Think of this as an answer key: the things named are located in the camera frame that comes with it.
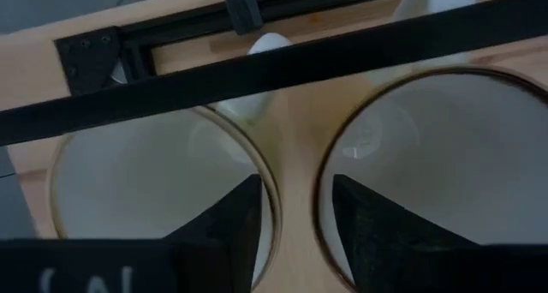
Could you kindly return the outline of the black frame wooden shelf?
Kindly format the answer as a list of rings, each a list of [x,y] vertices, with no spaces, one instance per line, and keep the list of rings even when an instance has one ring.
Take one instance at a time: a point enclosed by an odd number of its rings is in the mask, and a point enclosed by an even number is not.
[[[0,146],[548,35],[548,0],[491,0],[0,111]]]

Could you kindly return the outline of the black frame rail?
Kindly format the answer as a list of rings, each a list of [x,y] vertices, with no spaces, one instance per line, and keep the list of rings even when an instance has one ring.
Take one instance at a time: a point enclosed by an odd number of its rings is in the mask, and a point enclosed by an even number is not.
[[[264,24],[372,0],[257,0]],[[120,83],[156,74],[152,49],[234,31],[225,1],[119,28],[120,57],[112,78]]]

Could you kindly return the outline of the white mug tan rim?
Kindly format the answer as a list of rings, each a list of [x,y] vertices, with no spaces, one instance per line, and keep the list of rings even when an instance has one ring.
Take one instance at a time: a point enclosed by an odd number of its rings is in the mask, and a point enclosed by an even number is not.
[[[271,92],[86,129],[65,136],[48,171],[61,238],[159,238],[261,177],[253,284],[277,250],[280,200],[267,148],[255,139]]]

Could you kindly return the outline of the black corner bracket plate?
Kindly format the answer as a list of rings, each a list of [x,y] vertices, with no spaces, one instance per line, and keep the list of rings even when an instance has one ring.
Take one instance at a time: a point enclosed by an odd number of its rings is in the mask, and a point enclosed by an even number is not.
[[[118,27],[105,27],[56,39],[54,45],[71,96],[107,87],[121,50]]]

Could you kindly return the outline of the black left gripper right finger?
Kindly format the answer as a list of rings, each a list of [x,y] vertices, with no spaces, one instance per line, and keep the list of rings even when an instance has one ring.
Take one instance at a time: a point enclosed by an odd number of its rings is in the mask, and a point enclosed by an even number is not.
[[[332,204],[358,293],[393,293],[410,252],[477,245],[343,174],[333,176]]]

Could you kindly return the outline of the pale yellow mug brown rim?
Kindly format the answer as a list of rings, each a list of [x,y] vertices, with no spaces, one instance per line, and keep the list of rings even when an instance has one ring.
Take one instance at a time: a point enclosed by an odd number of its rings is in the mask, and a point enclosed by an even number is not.
[[[548,293],[548,80],[468,52],[366,79],[375,93],[335,133],[313,195],[322,255],[348,292],[336,174],[477,244],[406,254],[393,293]]]

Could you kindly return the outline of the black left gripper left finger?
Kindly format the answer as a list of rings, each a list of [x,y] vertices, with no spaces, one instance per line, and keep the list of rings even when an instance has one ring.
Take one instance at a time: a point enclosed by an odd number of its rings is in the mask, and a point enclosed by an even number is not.
[[[177,293],[251,293],[262,221],[262,180],[252,174],[164,239],[176,245]]]

